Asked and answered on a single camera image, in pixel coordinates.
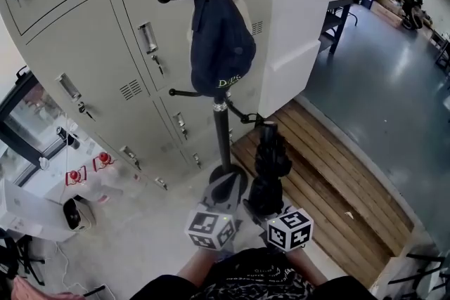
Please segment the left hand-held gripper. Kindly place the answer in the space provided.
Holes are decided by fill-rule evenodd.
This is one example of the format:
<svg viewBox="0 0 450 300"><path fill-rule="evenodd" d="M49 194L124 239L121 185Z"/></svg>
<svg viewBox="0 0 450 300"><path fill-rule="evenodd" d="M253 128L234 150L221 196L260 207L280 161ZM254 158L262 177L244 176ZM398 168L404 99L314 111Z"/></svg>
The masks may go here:
<svg viewBox="0 0 450 300"><path fill-rule="evenodd" d="M202 203L207 206L225 206L225 210L235 211L240 202L241 182L240 174L228 173L221 176L206 187ZM210 211L203 204L198 204L190 211L185 234L198 248L233 252L233 241L243 220L233 214Z"/></svg>

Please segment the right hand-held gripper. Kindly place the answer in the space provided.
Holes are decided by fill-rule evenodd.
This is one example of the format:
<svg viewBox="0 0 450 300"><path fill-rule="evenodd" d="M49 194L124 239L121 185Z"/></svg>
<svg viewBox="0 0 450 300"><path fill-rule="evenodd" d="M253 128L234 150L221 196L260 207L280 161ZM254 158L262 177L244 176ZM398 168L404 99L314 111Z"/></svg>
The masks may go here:
<svg viewBox="0 0 450 300"><path fill-rule="evenodd" d="M242 201L243 208L256 225L263 220L247 199ZM265 222L266 242L283 252L290 252L308 243L313 234L314 220L303 209L292 207L288 198L283 198L281 215Z"/></svg>

